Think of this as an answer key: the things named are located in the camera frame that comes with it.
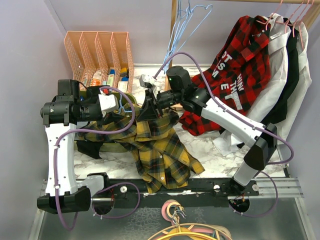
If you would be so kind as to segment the small boxes in organizer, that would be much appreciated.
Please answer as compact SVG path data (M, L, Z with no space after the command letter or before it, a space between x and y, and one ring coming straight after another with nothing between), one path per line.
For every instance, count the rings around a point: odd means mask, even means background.
M91 78L89 78L88 73L85 72L81 79L81 82L87 88L96 86L111 86L114 88L118 88L122 92L126 93L129 88L129 78L124 75L124 72L122 72L122 75L119 75L119 81L116 81L115 73L115 70L111 68L106 77L103 78L102 71L98 68Z

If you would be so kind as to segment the pile of coloured hangers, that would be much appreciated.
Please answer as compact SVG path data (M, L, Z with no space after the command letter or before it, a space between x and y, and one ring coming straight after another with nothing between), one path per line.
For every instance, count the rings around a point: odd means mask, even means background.
M186 237L188 240L232 240L230 231L219 225L195 222L181 223L186 217L185 208L176 200L167 200L161 207L162 217L171 224L149 237L150 240L171 240Z

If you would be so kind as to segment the black hanging shirt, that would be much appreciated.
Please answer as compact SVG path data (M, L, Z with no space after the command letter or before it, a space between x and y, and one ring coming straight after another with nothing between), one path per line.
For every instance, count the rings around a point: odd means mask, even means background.
M252 77L260 77L260 83L262 85L262 89L258 91L258 95L266 87L266 85L268 84L271 78L269 51L268 51L268 44L270 42L269 40L270 28L271 28L270 24L268 24L267 30L265 30L265 27L262 28L261 33L267 36L267 44L261 50L262 57L258 58L256 60L256 63L254 64L254 70L255 71L261 70L263 71L263 73L254 72L251 75ZM287 72L286 84L275 106L267 114L267 116L264 117L264 119L260 122L264 125L267 125L269 123L274 124L277 127L277 134L284 140L287 138L285 136L285 123L287 120L287 114L289 112L288 98L295 90L299 81L299 70L298 70L299 60L298 60L298 51L297 51L298 32L294 30L294 36L293 36L293 30L291 28L290 30L291 30L291 34L286 44L286 49L288 54L288 72Z

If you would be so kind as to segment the yellow plaid shirt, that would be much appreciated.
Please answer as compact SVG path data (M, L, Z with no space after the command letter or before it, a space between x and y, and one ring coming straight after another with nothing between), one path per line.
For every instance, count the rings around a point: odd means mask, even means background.
M186 187L191 173L199 175L205 170L180 141L174 129L178 121L178 113L170 109L161 118L134 121L121 133L118 130L130 122L126 118L103 126L92 121L85 126L88 131L78 132L75 139L103 143L115 141L122 145L132 154L137 172L151 194L161 187L169 190Z

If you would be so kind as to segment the white hanging shirt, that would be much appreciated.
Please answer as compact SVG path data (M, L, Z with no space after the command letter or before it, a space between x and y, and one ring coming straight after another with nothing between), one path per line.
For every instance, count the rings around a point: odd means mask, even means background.
M312 83L312 79L310 76L310 69L309 69L309 61L307 58L307 48L308 48L308 41L309 41L308 31L304 23L301 24L300 31L297 26L295 27L294 30L297 31L296 49L298 53L299 80L293 93L290 95L290 97L287 100L288 114L287 114L287 119L284 125L286 139L296 119L296 116L304 100L306 92Z

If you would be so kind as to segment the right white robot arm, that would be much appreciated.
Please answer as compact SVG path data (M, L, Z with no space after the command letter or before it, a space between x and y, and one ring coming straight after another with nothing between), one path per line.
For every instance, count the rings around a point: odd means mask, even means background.
M173 66L166 72L170 90L154 93L154 78L142 74L140 86L145 88L145 99L137 121L148 121L163 116L163 110L181 104L184 110L220 125L249 147L241 166L229 182L230 191L240 196L258 172L265 169L277 149L277 127L263 125L231 109L217 97L211 97L206 88L191 81L189 72L182 66Z

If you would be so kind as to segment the black mounting rail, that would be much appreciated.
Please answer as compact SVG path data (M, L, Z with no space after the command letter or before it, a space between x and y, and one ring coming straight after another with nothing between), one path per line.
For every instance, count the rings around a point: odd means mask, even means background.
M148 193L142 179L110 179L111 190L97 193L91 201L98 205L112 204L115 208L160 208L166 201L175 200L184 207L227 207L230 199L256 197L259 187L251 180L245 187L236 186L230 178L191 178L188 186L177 189L161 187Z

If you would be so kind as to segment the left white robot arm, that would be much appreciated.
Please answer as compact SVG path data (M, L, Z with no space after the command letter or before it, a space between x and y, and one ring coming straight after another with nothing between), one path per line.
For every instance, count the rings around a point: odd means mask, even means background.
M91 173L76 181L74 165L75 130L78 123L102 119L100 88L88 87L80 92L80 82L61 79L57 95L40 110L48 142L48 180L45 194L37 199L37 207L51 214L85 212L94 194L103 198L111 190L106 173Z

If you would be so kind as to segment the red black plaid shirt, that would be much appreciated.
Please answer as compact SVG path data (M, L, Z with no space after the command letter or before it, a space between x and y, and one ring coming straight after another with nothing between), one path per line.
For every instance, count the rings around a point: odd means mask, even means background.
M256 20L264 18L240 17L211 67L191 79L198 88L205 88L208 82L214 96L244 116L263 88L260 77L251 76L263 73L254 65L267 45L267 36L262 34L265 26Z

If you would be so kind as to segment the single blue wire hanger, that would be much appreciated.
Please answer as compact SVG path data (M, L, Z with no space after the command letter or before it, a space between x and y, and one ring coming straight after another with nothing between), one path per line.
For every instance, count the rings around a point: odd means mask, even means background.
M118 106L119 106L119 109L115 110L114 112L116 114L119 114L122 116L131 117L132 116L132 109L131 109L131 106L128 103L127 99L124 98L118 92L114 93L114 95L116 96L116 98L118 100ZM142 107L140 105L138 105L136 98L131 93L126 93L125 95L132 102L134 109L136 111L136 115L139 115L140 111L142 110Z

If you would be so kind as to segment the black shirt in bin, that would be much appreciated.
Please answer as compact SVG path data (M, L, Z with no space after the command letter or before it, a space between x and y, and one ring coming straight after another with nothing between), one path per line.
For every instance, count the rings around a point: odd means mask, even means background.
M83 95L83 102L86 104L97 104L98 94L100 93L100 86L90 86L86 90L86 96ZM77 150L93 159L101 159L100 150L103 146L103 142L91 141L91 140L76 140Z

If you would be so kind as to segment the wooden clothes rack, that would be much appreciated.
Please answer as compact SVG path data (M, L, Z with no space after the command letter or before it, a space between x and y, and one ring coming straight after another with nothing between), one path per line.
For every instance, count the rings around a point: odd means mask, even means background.
M241 2L241 3L255 3L254 0L210 0L210 1L220 1L220 2ZM180 31L180 21L184 18L182 16L181 11L186 12L186 20L187 23L182 23L182 30ZM181 0L172 0L171 1L171 21L170 21L170 40L169 40L169 47L168 47L168 56L170 57L171 54L174 53L173 50L175 50L175 44L176 42L179 43L180 37L182 36L185 26L188 25L189 22L189 15L193 15L193 11L191 8L190 0L188 0L188 6L186 10L182 10L182 1ZM165 90L169 90L170 85L168 78L165 79ZM182 111L183 108L180 104L173 105L172 108L177 111Z

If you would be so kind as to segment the green plastic laundry bin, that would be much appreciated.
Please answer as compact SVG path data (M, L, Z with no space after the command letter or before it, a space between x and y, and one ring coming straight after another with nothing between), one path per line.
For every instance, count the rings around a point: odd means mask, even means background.
M103 117L97 123L98 123L98 126L101 127L103 125L107 125L110 123L119 122L122 119L127 119L128 121L130 121L131 118L132 118L132 116L127 117L124 115L117 114L113 111L113 112L107 113L105 115L105 117ZM74 147L76 150L78 150L76 140L74 141ZM103 152L103 153L125 153L125 152L127 152L127 150L118 142L111 140L109 142L103 142L103 145L100 149L100 152Z

